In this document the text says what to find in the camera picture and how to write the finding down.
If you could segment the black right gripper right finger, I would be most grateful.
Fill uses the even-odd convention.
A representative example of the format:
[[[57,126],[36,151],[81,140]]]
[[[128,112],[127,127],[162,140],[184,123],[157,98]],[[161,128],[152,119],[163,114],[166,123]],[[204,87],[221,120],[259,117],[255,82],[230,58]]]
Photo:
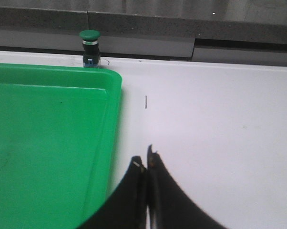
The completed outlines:
[[[160,155],[148,146],[148,208],[152,229],[224,229],[183,192]]]

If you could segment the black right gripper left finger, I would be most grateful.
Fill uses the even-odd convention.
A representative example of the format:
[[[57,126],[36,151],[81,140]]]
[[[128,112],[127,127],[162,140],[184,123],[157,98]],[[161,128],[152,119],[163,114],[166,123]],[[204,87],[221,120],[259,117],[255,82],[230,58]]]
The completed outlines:
[[[133,156],[119,185],[82,229],[144,229],[147,215],[147,169]]]

